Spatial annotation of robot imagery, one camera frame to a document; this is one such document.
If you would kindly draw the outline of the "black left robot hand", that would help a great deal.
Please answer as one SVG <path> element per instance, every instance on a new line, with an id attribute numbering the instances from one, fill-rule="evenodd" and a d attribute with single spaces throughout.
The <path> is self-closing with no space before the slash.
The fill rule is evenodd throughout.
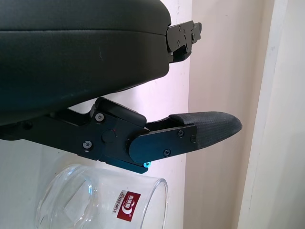
<path id="1" fill-rule="evenodd" d="M 242 129 L 223 112 L 154 122 L 106 99 L 164 77 L 202 25 L 172 25 L 159 0 L 3 0 L 0 137 L 28 140 L 145 173 L 152 161 L 212 146 Z"/>

